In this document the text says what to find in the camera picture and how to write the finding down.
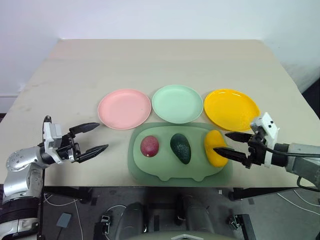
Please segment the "translucent green tray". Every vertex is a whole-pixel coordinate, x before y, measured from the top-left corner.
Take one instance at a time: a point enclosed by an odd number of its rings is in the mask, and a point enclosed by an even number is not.
[[[170,178],[168,181],[161,181],[157,176],[148,174],[137,167],[134,160],[134,143],[139,134],[147,129],[164,126],[176,126],[169,122],[152,122],[145,123],[137,127],[131,136],[129,148],[128,148],[128,169],[134,179],[144,186],[172,186],[172,187],[218,187],[224,186],[233,174],[232,161],[228,161],[227,165],[218,173],[206,176],[202,181],[195,181],[192,178]],[[191,122],[178,126],[187,126],[211,130],[219,130],[212,124]]]

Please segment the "avocado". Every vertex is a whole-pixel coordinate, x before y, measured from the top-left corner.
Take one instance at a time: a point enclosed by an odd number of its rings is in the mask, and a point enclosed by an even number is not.
[[[184,135],[180,133],[173,135],[170,141],[170,147],[183,164],[187,165],[190,162],[191,147],[188,139]]]

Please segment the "beige tabletop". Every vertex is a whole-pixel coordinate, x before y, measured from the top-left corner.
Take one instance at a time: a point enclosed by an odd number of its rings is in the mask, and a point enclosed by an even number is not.
[[[249,95],[260,111],[280,127],[279,143],[320,145],[320,121],[293,80],[258,40],[61,40],[39,66],[0,123],[0,183],[5,162],[15,150],[39,144],[45,115],[67,133],[70,127],[99,122],[97,106],[106,94],[133,88],[152,98],[165,85],[183,84],[204,99],[216,89],[235,89]],[[146,121],[163,122],[153,111]],[[195,122],[209,123],[203,112]],[[109,147],[84,163],[52,165],[49,186],[137,186],[127,165],[133,130],[104,125],[79,134],[82,151]],[[246,152],[245,144],[227,144]],[[233,162],[228,184],[213,187],[294,187],[297,176],[284,168]]]

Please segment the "gray floor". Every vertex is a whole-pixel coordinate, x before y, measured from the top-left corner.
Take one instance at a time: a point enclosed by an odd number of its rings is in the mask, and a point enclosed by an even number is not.
[[[319,204],[320,194],[298,189],[298,193],[307,201]],[[178,193],[197,197],[210,213],[213,227],[216,233],[244,239],[241,230],[232,230],[226,219],[231,214],[249,214],[258,240],[314,240],[320,231],[320,216],[301,210],[283,200],[276,194],[257,196],[241,201],[230,201],[226,195],[229,189],[223,188],[223,195],[218,194],[216,188],[167,188],[167,187],[95,187],[93,196],[97,197],[96,205],[90,203],[77,203],[80,220],[82,223],[85,240],[93,239],[94,225],[100,220],[101,214],[107,208],[139,201],[145,205],[150,203],[167,203],[169,206],[175,201]],[[320,207],[311,206],[298,198],[293,191],[282,193],[283,196],[299,206],[320,213]],[[55,204],[63,204],[70,201],[69,198],[53,196],[50,201]],[[109,238],[114,237],[117,223],[123,211],[122,207],[113,210],[113,224]],[[72,218],[68,228],[63,229],[60,240],[80,240],[81,233],[74,204],[55,207],[45,203],[44,206],[44,234],[47,240],[57,238],[59,228],[56,226],[59,216],[63,213],[71,213]],[[174,223],[175,211],[173,209],[151,209],[149,211],[149,231],[153,232],[154,215],[159,215],[160,231],[182,230],[185,225],[177,226]]]

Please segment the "pink plate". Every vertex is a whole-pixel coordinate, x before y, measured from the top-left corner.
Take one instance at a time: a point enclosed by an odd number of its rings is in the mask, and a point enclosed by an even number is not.
[[[118,89],[106,95],[98,106],[98,116],[112,129],[133,129],[149,117],[147,95],[135,89]]]

